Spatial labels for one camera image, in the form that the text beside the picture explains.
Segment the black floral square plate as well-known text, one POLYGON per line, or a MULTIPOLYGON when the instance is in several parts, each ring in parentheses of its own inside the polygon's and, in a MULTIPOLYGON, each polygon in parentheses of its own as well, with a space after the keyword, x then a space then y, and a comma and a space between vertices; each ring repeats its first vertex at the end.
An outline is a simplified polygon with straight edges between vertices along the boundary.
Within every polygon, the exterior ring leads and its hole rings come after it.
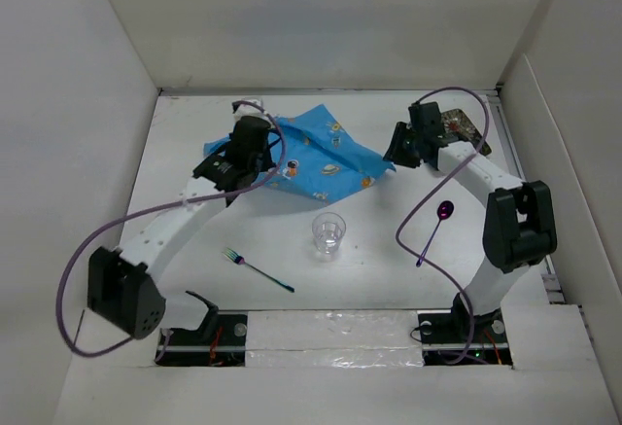
POLYGON ((462 109, 452 109, 440 114, 444 132, 437 138, 449 141, 451 138, 469 142, 476 148, 482 139, 482 134, 475 127, 467 114, 462 109))

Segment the blue space print cloth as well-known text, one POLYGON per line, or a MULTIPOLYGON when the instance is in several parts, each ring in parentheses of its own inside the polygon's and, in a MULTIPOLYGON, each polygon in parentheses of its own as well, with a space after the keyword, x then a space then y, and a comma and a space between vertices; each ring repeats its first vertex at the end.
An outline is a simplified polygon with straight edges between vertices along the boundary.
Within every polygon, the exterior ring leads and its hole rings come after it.
POLYGON ((268 118, 253 100, 235 101, 232 108, 233 131, 205 144, 203 155, 224 142, 248 148, 268 144, 272 166, 253 185, 261 183, 328 204, 371 187, 385 171, 395 168, 354 141, 325 105, 293 118, 268 118))

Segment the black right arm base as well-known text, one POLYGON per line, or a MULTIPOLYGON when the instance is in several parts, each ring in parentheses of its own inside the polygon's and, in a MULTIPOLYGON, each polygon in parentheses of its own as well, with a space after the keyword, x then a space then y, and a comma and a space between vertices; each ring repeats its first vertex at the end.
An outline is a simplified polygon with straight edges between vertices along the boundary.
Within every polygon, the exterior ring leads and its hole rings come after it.
POLYGON ((419 311, 409 335, 425 366, 513 365, 501 310, 470 319, 460 295, 450 309, 419 311))

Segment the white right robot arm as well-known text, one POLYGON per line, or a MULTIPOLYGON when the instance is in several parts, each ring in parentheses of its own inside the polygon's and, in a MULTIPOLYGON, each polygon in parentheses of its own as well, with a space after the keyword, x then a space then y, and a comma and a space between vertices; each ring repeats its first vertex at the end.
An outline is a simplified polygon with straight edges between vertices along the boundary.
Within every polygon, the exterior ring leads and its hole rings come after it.
POLYGON ((458 300, 465 307, 449 317, 449 329, 462 341, 485 327, 483 316, 501 307, 510 288, 558 246, 552 195, 542 181, 525 182, 476 151, 461 133, 446 129, 435 102, 408 108, 385 159, 404 167, 423 163, 455 179, 485 208, 484 260, 458 300))

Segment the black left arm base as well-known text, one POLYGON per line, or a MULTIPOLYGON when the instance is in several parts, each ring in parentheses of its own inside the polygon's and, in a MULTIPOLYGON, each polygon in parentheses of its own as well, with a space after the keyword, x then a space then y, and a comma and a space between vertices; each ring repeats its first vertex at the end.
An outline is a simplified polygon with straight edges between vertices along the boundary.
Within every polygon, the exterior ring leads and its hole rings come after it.
POLYGON ((173 329, 161 333, 155 364, 160 367, 244 367, 248 312, 222 311, 212 318, 204 333, 173 329))

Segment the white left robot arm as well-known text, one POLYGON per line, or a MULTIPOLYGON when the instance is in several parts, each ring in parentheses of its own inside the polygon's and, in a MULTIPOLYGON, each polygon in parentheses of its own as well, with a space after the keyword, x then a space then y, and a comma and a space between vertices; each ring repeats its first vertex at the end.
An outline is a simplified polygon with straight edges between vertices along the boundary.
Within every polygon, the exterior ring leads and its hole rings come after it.
POLYGON ((176 255, 239 195, 258 188, 281 162, 270 152, 276 123, 258 99, 233 102, 235 124, 223 145, 193 171, 177 201, 114 250, 98 248, 88 261, 87 302, 132 339, 181 329, 195 343, 216 334, 217 307, 195 290, 165 294, 158 282, 176 255))

